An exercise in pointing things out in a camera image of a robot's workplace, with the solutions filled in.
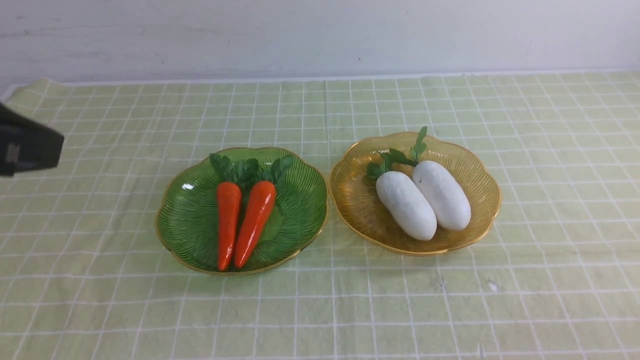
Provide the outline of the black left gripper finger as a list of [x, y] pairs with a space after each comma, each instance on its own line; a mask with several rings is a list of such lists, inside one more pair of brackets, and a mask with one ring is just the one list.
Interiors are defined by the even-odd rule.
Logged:
[[0, 175], [13, 177], [57, 168], [65, 136], [0, 105]]

